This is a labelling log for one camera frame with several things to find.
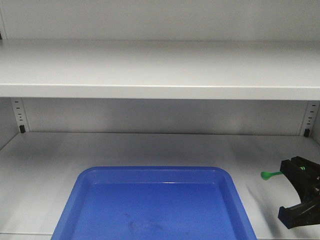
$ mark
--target gray wall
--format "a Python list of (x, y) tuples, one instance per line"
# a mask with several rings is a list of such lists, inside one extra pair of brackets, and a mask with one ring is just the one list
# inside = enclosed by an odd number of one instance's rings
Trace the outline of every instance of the gray wall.
[(0, 149), (2, 149), (17, 133), (18, 125), (10, 98), (0, 97)]
[(299, 135), (307, 101), (23, 98), (31, 132)]
[(312, 138), (320, 144), (320, 112), (318, 111), (317, 117), (315, 119), (313, 129), (312, 129)]
[(318, 0), (0, 0), (0, 8), (9, 39), (320, 39)]

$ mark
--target upper shelf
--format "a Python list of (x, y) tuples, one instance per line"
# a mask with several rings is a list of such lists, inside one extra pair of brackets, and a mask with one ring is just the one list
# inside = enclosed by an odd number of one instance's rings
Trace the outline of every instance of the upper shelf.
[(3, 40), (0, 97), (320, 100), (320, 42)]

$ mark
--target lower shelf surface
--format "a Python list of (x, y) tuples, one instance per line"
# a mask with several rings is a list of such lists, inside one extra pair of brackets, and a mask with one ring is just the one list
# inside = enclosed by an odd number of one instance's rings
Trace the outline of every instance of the lower shelf surface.
[(268, 181), (282, 160), (320, 160), (320, 147), (300, 136), (129, 133), (18, 134), (0, 151), (0, 240), (13, 234), (48, 239), (77, 176), (95, 166), (212, 166), (231, 175), (258, 239), (320, 239), (320, 227), (287, 229), (280, 206), (299, 197), (284, 176)]

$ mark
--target green pin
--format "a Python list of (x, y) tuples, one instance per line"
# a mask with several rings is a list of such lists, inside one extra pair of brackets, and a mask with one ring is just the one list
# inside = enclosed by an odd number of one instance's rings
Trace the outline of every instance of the green pin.
[[(301, 166), (300, 167), (302, 170), (306, 170), (306, 168), (304, 166)], [(280, 171), (276, 171), (276, 172), (267, 172), (267, 171), (262, 171), (261, 172), (261, 178), (263, 180), (268, 180), (269, 178), (271, 178), (272, 176), (275, 176), (275, 175), (281, 175), (282, 172)]]

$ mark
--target cabinet back wall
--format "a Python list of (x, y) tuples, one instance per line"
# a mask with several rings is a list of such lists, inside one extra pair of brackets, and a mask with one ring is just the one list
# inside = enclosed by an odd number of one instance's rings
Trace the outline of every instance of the cabinet back wall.
[(30, 132), (299, 135), (307, 101), (23, 98)]

